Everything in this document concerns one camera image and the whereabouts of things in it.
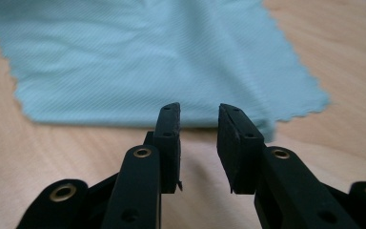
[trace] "microfiber cloth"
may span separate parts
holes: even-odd
[[[271,140],[329,102],[259,0],[0,0],[15,96],[43,123],[215,127],[220,103]]]

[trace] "wooden table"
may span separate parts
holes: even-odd
[[[300,60],[331,94],[321,114],[279,123],[275,141],[323,182],[344,192],[366,180],[366,0],[266,0]],[[0,228],[13,228],[49,184],[90,186],[116,173],[147,129],[41,125],[21,114],[0,53]],[[184,192],[164,195],[163,228],[259,228],[253,196],[230,194],[216,129],[181,133]]]

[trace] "light wood surface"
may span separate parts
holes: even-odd
[[[279,123],[277,145],[295,151],[323,182],[347,192],[366,180],[366,0],[266,0],[300,60],[331,94],[321,114]],[[0,53],[0,228],[14,228],[49,184],[90,186],[118,172],[147,129],[39,125],[12,94]],[[164,195],[163,228],[259,228],[252,196],[230,194],[216,153],[216,130],[181,133],[184,192]]]

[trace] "table surface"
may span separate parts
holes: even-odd
[[[330,93],[321,114],[278,123],[268,145],[295,151],[321,180],[348,192],[366,180],[366,0],[266,0],[300,61]],[[21,114],[15,80],[0,53],[0,228],[13,228],[49,184],[90,186],[118,172],[149,129],[40,125]],[[184,192],[163,195],[163,228],[259,228],[253,196],[230,194],[216,129],[181,133]]]

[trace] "light blue cloth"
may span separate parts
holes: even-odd
[[[214,127],[227,103],[271,140],[329,102],[259,0],[0,0],[0,48],[37,122],[150,127],[180,102]]]

